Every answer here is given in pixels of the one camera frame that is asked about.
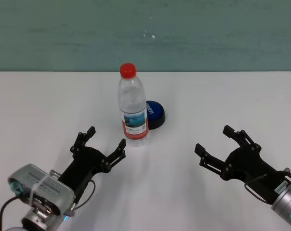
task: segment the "blue lid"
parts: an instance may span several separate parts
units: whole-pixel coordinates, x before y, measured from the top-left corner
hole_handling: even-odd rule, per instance
[[[149,130],[160,127],[165,122],[165,111],[162,105],[155,101],[146,101]]]

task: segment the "green wall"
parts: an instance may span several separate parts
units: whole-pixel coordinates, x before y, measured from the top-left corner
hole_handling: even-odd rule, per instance
[[[0,70],[291,70],[291,0],[0,0]]]

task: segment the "white tabletop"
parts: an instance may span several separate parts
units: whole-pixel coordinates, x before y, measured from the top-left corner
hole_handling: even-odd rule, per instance
[[[199,142],[225,160],[238,147],[222,134],[230,125],[261,145],[268,164],[291,169],[291,72],[138,74],[147,99],[164,106],[165,124],[150,131],[148,145],[127,146],[109,174],[94,176],[94,196],[59,230],[291,231],[241,181],[223,181],[194,153]],[[116,148],[118,81],[118,73],[0,73],[0,208],[13,197],[7,177],[23,165],[63,172],[79,131],[93,125],[88,146],[106,155]],[[4,228],[21,226],[28,210],[13,202]]]

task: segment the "white cable tie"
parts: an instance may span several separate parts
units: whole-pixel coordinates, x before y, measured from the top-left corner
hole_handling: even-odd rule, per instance
[[[31,194],[29,198],[29,205],[32,206],[32,200],[33,200],[33,194],[34,192],[39,188],[39,186],[50,176],[50,174],[46,174],[39,182],[36,184],[33,184],[33,187],[31,189]]]

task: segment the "plastic bottle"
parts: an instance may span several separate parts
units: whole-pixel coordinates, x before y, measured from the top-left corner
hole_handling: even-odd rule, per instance
[[[126,140],[133,146],[146,143],[149,131],[146,113],[146,94],[135,66],[123,64],[118,86],[118,104]]]

